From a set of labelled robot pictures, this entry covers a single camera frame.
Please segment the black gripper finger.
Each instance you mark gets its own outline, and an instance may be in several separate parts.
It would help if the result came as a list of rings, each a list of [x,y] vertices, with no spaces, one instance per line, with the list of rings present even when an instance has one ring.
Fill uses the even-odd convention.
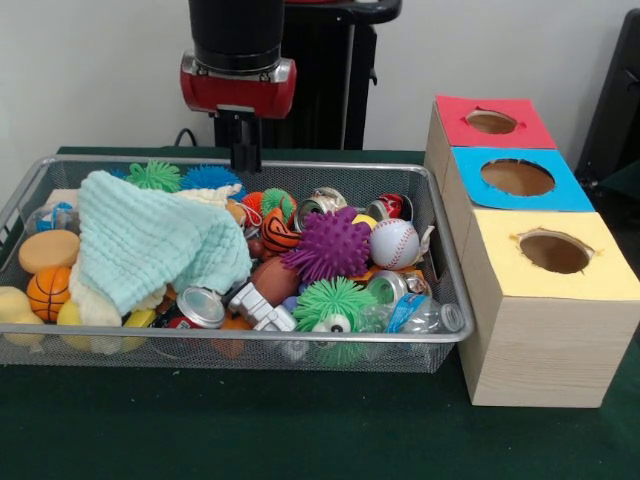
[[[243,114],[232,110],[229,113],[229,139],[231,147],[232,168],[238,172],[244,172],[245,159],[245,127],[247,126]]]
[[[250,173],[260,173],[262,170],[261,119],[257,117],[254,112],[249,112],[246,116],[245,123],[246,171]]]

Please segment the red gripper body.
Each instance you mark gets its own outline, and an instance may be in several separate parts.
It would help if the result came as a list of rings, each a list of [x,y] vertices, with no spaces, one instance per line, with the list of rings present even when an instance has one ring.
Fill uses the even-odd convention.
[[[248,76],[215,72],[193,54],[184,54],[181,60],[182,95],[193,111],[233,111],[282,119],[292,108],[296,80],[296,63],[287,58],[280,59],[270,70]]]

